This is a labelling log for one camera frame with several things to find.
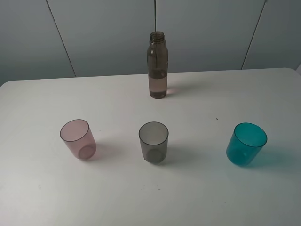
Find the brown translucent plastic bottle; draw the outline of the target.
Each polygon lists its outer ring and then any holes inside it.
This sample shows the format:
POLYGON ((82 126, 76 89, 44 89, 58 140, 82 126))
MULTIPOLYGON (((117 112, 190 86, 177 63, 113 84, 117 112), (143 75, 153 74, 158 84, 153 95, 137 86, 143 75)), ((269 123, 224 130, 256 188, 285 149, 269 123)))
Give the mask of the brown translucent plastic bottle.
POLYGON ((168 49, 163 32, 152 32, 147 50, 149 93, 154 99, 167 94, 168 49))

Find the grey translucent plastic cup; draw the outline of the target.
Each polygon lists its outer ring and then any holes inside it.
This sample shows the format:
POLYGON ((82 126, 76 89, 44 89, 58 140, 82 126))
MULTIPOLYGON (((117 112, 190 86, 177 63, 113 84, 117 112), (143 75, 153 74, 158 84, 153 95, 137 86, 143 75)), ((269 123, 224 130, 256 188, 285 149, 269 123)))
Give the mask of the grey translucent plastic cup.
POLYGON ((152 164, 161 163, 167 155, 168 128, 161 122, 151 121, 138 132, 143 158, 152 164))

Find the pink translucent plastic cup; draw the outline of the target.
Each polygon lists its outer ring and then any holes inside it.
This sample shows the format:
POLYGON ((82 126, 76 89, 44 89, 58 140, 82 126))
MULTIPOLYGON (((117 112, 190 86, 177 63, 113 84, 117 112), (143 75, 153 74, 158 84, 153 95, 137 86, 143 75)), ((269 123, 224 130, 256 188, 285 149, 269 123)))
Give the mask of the pink translucent plastic cup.
POLYGON ((80 160, 88 160, 96 153, 96 142, 87 121, 75 119, 66 123, 60 130, 60 137, 80 160))

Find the teal translucent plastic cup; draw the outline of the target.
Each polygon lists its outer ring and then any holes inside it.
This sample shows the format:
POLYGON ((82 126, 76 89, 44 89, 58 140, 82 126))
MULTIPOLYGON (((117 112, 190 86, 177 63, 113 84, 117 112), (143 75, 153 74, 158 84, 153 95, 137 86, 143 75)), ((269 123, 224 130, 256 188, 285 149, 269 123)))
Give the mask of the teal translucent plastic cup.
POLYGON ((233 164, 247 166, 267 141, 267 134, 262 128, 248 122, 240 123, 234 128, 226 155, 233 164))

